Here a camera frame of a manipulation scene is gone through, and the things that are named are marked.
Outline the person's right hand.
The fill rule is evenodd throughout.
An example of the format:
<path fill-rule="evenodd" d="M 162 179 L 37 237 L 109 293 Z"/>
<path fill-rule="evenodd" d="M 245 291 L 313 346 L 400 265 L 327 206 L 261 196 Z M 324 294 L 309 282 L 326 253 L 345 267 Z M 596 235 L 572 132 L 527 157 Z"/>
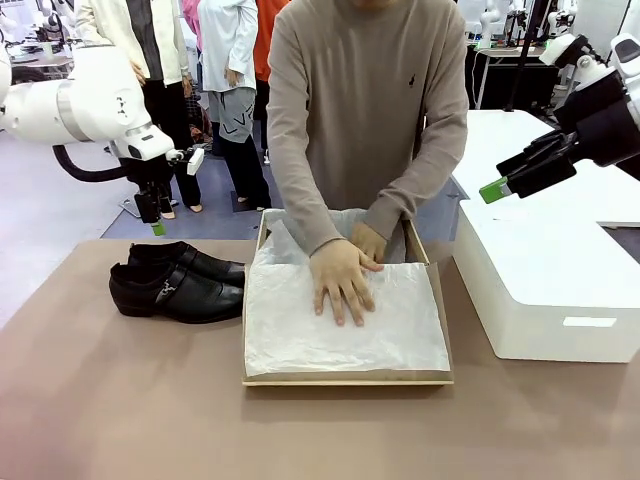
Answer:
<path fill-rule="evenodd" d="M 335 239 L 311 255 L 310 270 L 314 284 L 315 314 L 323 313 L 325 299 L 328 299 L 337 325 L 345 324 L 345 309 L 348 309 L 355 325 L 363 326 L 364 312 L 375 310 L 374 299 L 363 272 L 380 272 L 383 266 L 348 240 Z"/>

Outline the person's left hand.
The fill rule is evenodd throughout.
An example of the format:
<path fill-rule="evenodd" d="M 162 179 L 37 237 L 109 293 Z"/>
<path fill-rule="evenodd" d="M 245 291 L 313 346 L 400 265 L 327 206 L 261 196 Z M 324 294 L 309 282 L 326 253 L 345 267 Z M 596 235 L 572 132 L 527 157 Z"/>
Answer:
<path fill-rule="evenodd" d="M 356 223 L 352 228 L 350 240 L 371 260 L 377 263 L 384 260 L 387 240 L 367 224 Z"/>

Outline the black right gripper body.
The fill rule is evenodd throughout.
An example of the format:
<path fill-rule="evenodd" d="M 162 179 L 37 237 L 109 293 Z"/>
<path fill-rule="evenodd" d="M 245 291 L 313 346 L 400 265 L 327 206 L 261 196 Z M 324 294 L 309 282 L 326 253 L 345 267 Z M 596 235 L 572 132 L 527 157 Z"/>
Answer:
<path fill-rule="evenodd" d="M 572 139 L 566 152 L 571 163 L 587 159 L 606 167 L 639 155 L 639 127 L 621 89 L 575 90 L 554 114 Z"/>

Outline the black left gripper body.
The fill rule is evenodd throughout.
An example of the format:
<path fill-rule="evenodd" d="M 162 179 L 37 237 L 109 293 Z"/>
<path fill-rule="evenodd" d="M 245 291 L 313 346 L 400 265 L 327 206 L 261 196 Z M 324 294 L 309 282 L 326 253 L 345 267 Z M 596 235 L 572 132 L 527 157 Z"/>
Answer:
<path fill-rule="evenodd" d="M 145 189 L 153 183 L 161 192 L 162 196 L 171 196 L 170 182 L 173 177 L 173 170 L 165 158 L 154 158 L 147 161 L 126 158 L 127 179 L 138 185 L 140 189 Z"/>

